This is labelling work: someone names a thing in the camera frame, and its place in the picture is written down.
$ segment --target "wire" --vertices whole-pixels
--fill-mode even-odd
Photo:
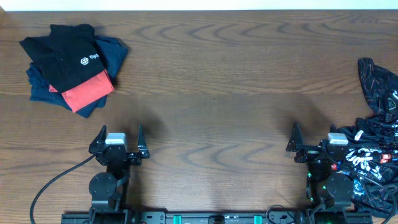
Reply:
[[[269,219],[269,217],[268,217],[268,212],[269,212],[269,210],[272,210],[275,206],[279,206],[279,207],[283,208],[283,209],[285,210],[285,212],[293,219],[293,221],[290,222],[290,223],[288,223],[288,224],[294,223],[295,218],[286,210],[285,207],[283,207],[283,206],[281,206],[281,205],[273,205],[273,206],[269,207],[268,210],[267,210],[267,212],[266,212],[266,218],[268,218],[268,221],[271,222],[271,224],[276,224],[276,223],[274,223],[273,221],[271,221],[271,220]]]
[[[54,177],[52,180],[50,180],[46,185],[44,185],[44,187],[37,193],[35,199],[33,199],[32,205],[30,206],[30,222],[32,224],[36,224],[35,219],[33,217],[33,210],[35,208],[37,199],[39,199],[40,195],[44,192],[44,190],[49,187],[52,183],[54,183],[56,180],[58,180],[59,178],[61,178],[62,176],[64,176],[65,174],[69,173],[70,171],[73,171],[79,167],[81,167],[82,165],[86,164],[88,161],[90,161],[92,158],[94,158],[95,155],[90,156],[89,158],[87,158],[85,161],[75,165],[74,167],[62,172],[61,174],[59,174],[58,176]]]
[[[338,164],[338,163],[329,155],[329,153],[326,152],[326,149],[324,149],[324,152],[325,152],[327,158],[328,158],[332,163]],[[391,200],[392,200],[392,209],[391,209],[390,214],[387,216],[387,218],[381,223],[381,224],[386,224],[386,223],[395,215],[395,212],[396,212],[396,210],[397,210],[397,199],[396,199],[396,196],[395,196],[393,193],[391,193],[391,191],[388,190],[385,186],[383,186],[383,185],[377,183],[376,181],[370,179],[369,177],[366,177],[365,175],[362,175],[362,174],[356,172],[355,170],[348,170],[348,169],[345,168],[344,166],[340,166],[340,167],[341,167],[342,169],[348,171],[348,172],[351,172],[351,173],[357,175],[358,177],[362,177],[362,178],[364,178],[364,179],[366,179],[366,180],[368,180],[368,181],[370,181],[370,182],[376,184],[377,186],[381,187],[383,190],[385,190],[385,191],[390,195]]]

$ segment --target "pink fabric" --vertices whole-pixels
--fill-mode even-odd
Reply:
[[[108,73],[104,70],[82,84],[63,92],[62,96],[72,111],[76,113],[76,111],[90,103],[110,94],[113,90],[114,88],[109,79]],[[53,93],[58,92],[51,85],[49,91]]]

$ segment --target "white background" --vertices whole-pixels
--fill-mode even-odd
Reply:
[[[398,0],[0,0],[6,11],[398,9]]]

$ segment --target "wooden table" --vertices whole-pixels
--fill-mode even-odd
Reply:
[[[81,23],[129,46],[115,92],[89,119],[29,101],[30,58],[18,43],[47,35],[50,24]],[[307,168],[285,152],[292,123],[316,144],[331,123],[372,115],[357,59],[398,73],[397,25],[397,11],[8,12],[0,29],[0,223],[29,223],[38,190],[89,156],[103,124],[127,133],[131,150],[145,126],[152,156],[134,168],[133,205],[308,203]],[[88,183],[102,171],[93,160],[51,185],[37,223],[87,211]]]

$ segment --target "black shirt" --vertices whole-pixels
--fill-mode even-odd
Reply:
[[[51,25],[50,28],[49,36],[27,37],[20,44],[59,93],[105,69],[93,45],[95,30],[92,26]]]

